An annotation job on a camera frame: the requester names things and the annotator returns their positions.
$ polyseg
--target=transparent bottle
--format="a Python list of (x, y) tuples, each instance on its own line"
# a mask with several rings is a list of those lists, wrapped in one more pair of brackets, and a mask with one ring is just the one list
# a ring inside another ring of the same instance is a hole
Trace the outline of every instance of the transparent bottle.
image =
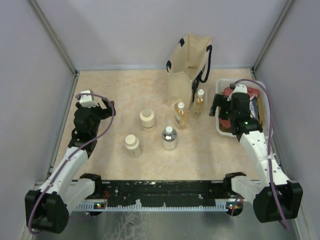
[(187, 127), (188, 112), (183, 102), (174, 105), (174, 122), (180, 130)]
[(195, 118), (200, 116), (203, 110), (204, 103), (205, 103), (205, 91), (203, 89), (199, 89), (193, 102), (193, 116)]

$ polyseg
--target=white cap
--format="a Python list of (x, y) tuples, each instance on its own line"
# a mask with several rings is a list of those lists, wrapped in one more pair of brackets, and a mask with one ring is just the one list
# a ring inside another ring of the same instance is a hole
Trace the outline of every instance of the white cap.
[(198, 96), (202, 97), (205, 94), (205, 91), (203, 89), (199, 89)]
[(174, 131), (174, 129), (172, 128), (172, 126), (167, 126), (165, 128), (165, 133), (167, 133), (167, 134), (172, 134), (173, 131)]
[(137, 142), (137, 138), (135, 135), (130, 134), (125, 137), (124, 141), (128, 146), (133, 147)]
[(183, 102), (179, 102), (178, 109), (183, 110), (185, 107), (185, 104)]
[(142, 115), (145, 116), (146, 118), (151, 115), (151, 110), (150, 109), (144, 109), (142, 110)]

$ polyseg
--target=plastic bottle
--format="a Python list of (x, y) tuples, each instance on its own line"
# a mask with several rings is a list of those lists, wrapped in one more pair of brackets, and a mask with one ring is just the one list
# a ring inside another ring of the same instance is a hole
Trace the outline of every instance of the plastic bottle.
[(167, 150), (174, 149), (178, 142), (177, 136), (176, 130), (172, 126), (167, 126), (162, 131), (162, 146)]
[(143, 130), (147, 133), (151, 133), (156, 128), (155, 113), (151, 109), (144, 109), (140, 112), (140, 120)]
[(193, 102), (193, 116), (195, 118), (199, 117), (199, 115), (201, 114), (204, 103), (205, 103), (205, 91), (203, 89), (199, 89)]
[(188, 112), (183, 102), (174, 105), (174, 122), (180, 130), (187, 127)]
[(135, 135), (128, 135), (124, 139), (124, 145), (127, 149), (128, 154), (132, 158), (138, 158), (141, 155), (141, 148), (139, 144), (139, 139)]

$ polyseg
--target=wooden tabletop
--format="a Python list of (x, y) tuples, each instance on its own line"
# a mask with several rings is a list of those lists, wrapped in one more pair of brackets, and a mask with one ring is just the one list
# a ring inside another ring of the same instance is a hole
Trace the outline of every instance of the wooden tabletop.
[[(201, 86), (206, 93), (202, 115), (199, 118), (190, 116), (188, 128), (180, 131), (175, 128), (173, 108), (167, 106), (168, 75), (165, 70), (82, 71), (75, 94), (92, 90), (113, 100), (116, 116), (75, 179), (83, 173), (93, 173), (104, 180), (222, 180), (227, 173), (244, 172), (257, 180), (245, 149), (235, 137), (220, 135), (216, 131), (215, 118), (209, 116), (216, 81), (220, 78), (252, 77), (249, 69), (212, 69), (207, 83)], [(73, 98), (55, 166), (66, 153), (71, 139), (76, 102)], [(154, 132), (147, 133), (142, 129), (139, 114), (144, 108), (155, 113)], [(109, 118), (101, 121), (99, 133), (109, 122)], [(177, 130), (178, 143), (173, 150), (162, 147), (161, 132), (167, 126)], [(142, 155), (139, 158), (131, 158), (126, 152), (125, 137), (129, 134), (140, 140)]]

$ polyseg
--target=wall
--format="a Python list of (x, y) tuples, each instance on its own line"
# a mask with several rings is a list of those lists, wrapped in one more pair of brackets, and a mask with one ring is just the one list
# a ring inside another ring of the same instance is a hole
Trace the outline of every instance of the wall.
[[(290, 177), (303, 187), (315, 226), (320, 216), (319, 9), (318, 0), (294, 3), (258, 71), (275, 103), (275, 132), (283, 161)], [(320, 237), (320, 229), (315, 230)]]
[(72, 74), (26, 0), (0, 2), (1, 239), (17, 239), (24, 197), (43, 180)]
[(214, 68), (252, 67), (285, 0), (37, 0), (76, 69), (165, 68), (191, 32)]

